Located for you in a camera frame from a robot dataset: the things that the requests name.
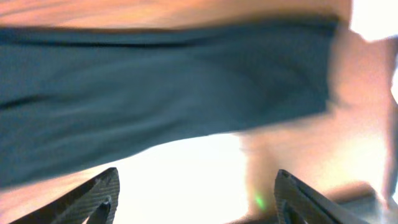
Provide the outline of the black leggings with red waistband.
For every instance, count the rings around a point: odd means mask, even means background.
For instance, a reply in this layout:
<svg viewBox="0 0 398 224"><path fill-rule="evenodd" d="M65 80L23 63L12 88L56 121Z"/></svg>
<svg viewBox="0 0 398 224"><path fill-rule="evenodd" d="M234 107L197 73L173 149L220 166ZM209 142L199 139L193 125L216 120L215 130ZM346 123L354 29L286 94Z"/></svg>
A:
<svg viewBox="0 0 398 224"><path fill-rule="evenodd" d="M1 187L326 110L337 21L1 29Z"/></svg>

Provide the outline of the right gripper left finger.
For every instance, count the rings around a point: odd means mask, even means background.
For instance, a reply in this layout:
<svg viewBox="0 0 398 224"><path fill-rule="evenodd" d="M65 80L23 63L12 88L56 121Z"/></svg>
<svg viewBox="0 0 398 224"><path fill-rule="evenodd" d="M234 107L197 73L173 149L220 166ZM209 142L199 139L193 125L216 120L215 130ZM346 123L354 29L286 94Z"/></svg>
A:
<svg viewBox="0 0 398 224"><path fill-rule="evenodd" d="M118 170L111 167L11 224L113 224L119 193Z"/></svg>

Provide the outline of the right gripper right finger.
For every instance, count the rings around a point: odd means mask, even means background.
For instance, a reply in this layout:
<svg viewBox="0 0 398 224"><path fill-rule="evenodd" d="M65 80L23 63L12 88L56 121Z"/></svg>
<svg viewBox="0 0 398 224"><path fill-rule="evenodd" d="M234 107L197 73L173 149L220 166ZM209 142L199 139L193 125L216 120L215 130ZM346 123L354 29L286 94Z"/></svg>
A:
<svg viewBox="0 0 398 224"><path fill-rule="evenodd" d="M275 178L279 224L368 224L286 170Z"/></svg>

